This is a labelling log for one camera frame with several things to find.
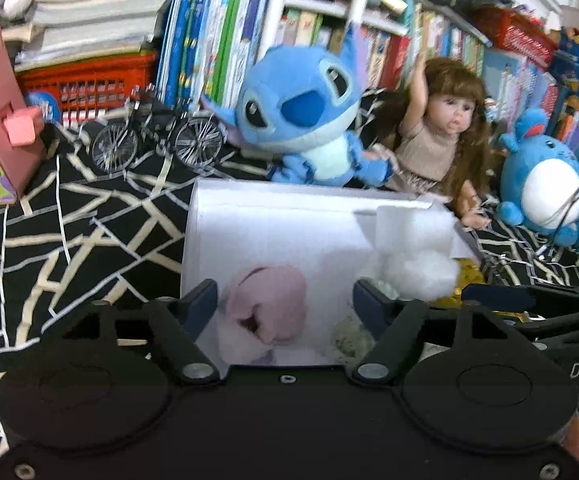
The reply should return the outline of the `black white patterned cloth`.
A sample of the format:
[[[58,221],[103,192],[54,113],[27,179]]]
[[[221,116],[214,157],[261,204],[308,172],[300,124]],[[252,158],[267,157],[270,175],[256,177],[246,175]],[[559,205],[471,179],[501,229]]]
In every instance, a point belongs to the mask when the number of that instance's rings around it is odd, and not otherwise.
[[[66,136],[16,206],[0,208],[0,479],[579,479],[548,437],[460,444],[396,385],[338,364],[232,366],[212,315],[196,344],[219,370],[180,385],[152,359],[144,304],[183,298],[188,206],[200,179],[262,179],[221,154],[155,156],[96,174]]]

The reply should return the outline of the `white ladder frame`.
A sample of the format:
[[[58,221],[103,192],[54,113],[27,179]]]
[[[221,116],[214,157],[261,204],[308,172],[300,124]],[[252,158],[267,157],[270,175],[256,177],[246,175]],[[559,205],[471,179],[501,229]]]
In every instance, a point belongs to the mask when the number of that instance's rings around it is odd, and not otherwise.
[[[285,6],[295,6],[298,9],[329,15],[334,18],[345,18],[346,26],[349,26],[350,24],[362,24],[367,0],[351,0],[348,3],[327,2],[325,0],[268,0],[268,7],[260,32],[257,61],[260,61],[266,51],[273,46],[277,25],[280,24]]]

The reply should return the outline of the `brown-haired doll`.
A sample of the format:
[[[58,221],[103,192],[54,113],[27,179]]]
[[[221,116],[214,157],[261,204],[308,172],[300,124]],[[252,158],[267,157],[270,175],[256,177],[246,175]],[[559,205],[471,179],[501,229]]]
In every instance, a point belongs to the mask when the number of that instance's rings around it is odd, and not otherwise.
[[[490,220],[481,211],[489,188],[490,127],[481,79],[452,58],[417,55],[408,88],[375,112],[369,153],[393,165],[397,191],[443,198],[468,229]]]

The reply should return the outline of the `red basket on books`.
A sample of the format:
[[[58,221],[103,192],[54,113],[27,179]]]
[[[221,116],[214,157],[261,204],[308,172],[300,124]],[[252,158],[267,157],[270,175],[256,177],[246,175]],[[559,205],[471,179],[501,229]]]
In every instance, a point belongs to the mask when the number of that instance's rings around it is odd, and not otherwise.
[[[499,6],[478,6],[471,12],[474,25],[491,42],[492,47],[524,55],[541,68],[548,70],[557,43],[543,28],[524,15]]]

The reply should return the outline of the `white cardboard box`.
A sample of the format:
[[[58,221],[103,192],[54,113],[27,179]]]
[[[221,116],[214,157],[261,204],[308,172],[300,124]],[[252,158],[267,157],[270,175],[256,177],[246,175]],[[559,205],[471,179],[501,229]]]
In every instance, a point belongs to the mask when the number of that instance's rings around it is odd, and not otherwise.
[[[334,326],[351,311],[362,264],[380,242],[396,238],[385,207],[442,206],[388,191],[200,179],[188,206],[181,290],[206,278],[226,289],[255,266],[295,266],[307,280],[308,321],[293,350],[325,353]]]

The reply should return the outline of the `blue round plush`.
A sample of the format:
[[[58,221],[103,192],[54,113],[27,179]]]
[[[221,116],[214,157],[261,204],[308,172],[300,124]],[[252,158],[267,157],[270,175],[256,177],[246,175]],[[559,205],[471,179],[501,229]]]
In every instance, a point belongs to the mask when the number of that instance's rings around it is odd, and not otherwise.
[[[507,156],[497,217],[579,252],[579,162],[571,148],[545,133],[546,128],[544,110],[529,108],[511,132],[499,136]]]

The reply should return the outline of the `orange plastic basket left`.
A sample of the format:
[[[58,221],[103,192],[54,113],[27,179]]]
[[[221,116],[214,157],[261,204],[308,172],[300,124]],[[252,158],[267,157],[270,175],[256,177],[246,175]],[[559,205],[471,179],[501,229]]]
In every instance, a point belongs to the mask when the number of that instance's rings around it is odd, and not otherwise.
[[[65,126],[122,107],[135,87],[146,87],[156,73],[157,53],[140,51],[34,68],[17,75],[22,92],[46,92],[57,102]]]

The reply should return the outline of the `white cotton fluff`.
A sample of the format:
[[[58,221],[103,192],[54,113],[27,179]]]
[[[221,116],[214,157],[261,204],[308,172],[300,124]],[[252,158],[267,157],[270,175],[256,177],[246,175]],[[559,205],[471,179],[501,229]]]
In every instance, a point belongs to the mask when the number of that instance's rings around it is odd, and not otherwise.
[[[367,280],[388,299],[434,301],[450,296],[460,265],[434,249],[420,252],[372,252],[355,277]]]

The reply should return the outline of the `small floral fabric item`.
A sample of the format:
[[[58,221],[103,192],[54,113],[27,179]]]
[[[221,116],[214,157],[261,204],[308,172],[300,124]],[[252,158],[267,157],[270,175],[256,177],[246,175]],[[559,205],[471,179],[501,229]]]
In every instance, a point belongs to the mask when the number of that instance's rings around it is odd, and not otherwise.
[[[359,363],[375,346],[375,340],[361,320],[351,313],[334,327],[331,355],[338,364],[350,367]]]

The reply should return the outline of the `stack of grey books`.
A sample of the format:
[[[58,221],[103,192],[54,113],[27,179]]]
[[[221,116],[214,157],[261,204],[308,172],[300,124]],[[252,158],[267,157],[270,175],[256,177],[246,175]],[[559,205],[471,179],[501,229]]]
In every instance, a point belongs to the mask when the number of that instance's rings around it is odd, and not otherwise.
[[[133,53],[162,36],[170,0],[33,0],[3,37],[18,42],[18,73]]]

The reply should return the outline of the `pale pink soft item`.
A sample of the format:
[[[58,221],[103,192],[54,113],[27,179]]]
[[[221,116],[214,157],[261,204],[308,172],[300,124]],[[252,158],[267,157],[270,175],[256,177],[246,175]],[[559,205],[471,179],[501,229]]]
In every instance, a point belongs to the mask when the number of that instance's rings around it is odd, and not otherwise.
[[[255,266],[233,278],[219,307],[218,348],[224,362],[271,361],[306,326],[307,280],[298,268]]]

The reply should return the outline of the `row of upright books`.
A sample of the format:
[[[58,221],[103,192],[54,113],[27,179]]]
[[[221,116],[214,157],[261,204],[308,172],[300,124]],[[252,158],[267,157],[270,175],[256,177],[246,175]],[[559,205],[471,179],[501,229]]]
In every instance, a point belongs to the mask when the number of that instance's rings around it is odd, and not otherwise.
[[[453,30],[462,3],[438,0]],[[385,44],[408,42],[417,0],[399,0],[404,22],[375,12],[374,28]],[[549,65],[556,42],[544,35],[541,20],[560,16],[570,0],[469,0],[475,29],[488,46],[541,55]],[[172,0],[155,90],[164,105],[195,112],[231,110],[248,77],[262,70],[283,88],[308,88],[323,76],[330,86],[345,82],[357,100],[371,81],[364,29],[370,27],[367,0]]]

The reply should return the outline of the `yellow sequin bow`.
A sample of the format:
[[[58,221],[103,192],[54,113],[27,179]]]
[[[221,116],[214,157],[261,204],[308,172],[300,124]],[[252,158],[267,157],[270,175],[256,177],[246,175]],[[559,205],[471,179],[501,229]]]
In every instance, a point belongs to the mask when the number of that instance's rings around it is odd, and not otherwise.
[[[431,307],[457,309],[462,305],[462,292],[465,287],[472,284],[486,284],[479,266],[477,266],[473,260],[468,258],[455,258],[454,261],[457,262],[460,267],[459,275],[457,275],[457,284],[455,284],[453,292],[451,292],[449,296],[431,301]],[[501,316],[501,318],[510,318],[514,322],[527,323],[530,321],[527,312],[493,310],[493,313]]]

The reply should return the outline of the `blue Stitch plush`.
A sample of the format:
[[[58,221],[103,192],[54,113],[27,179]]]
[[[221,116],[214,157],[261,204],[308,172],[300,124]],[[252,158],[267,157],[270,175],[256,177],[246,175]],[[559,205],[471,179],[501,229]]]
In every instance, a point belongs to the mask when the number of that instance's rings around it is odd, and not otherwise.
[[[344,186],[357,179],[379,188],[393,165],[367,157],[352,129],[366,54],[355,24],[347,27],[337,54],[321,46],[280,44],[251,66],[233,106],[209,96],[201,103],[250,148],[276,158],[268,174],[274,182]]]

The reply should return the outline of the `miniature metal bicycle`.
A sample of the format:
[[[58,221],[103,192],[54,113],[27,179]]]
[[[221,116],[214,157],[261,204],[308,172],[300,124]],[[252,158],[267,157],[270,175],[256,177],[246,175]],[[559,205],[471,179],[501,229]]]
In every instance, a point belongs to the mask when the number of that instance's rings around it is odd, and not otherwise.
[[[96,133],[90,157],[105,174],[126,170],[149,152],[204,169],[216,161],[223,143],[216,116],[192,112],[185,103],[163,104],[150,84],[134,88],[126,98],[125,118],[114,118]]]

